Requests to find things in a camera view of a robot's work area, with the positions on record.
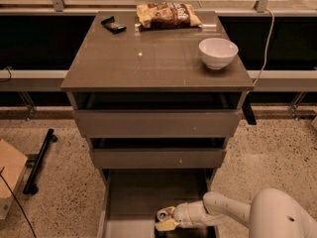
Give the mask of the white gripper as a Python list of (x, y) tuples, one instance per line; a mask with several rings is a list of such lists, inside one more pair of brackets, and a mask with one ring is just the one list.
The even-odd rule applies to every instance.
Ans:
[(157, 222), (155, 228), (159, 232), (172, 231), (176, 227), (188, 229), (188, 228), (204, 228), (205, 217), (207, 211), (202, 201), (196, 201), (191, 203), (181, 203), (177, 207), (169, 206), (162, 208), (158, 211), (157, 216), (172, 215), (173, 219), (168, 219), (163, 222)]

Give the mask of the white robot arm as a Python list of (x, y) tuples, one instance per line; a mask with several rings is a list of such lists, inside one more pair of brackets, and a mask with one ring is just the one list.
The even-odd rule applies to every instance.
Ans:
[(202, 199), (158, 211), (155, 229), (216, 226), (230, 217), (249, 229), (249, 238), (317, 238), (317, 221), (289, 194), (261, 190), (251, 204), (209, 191)]

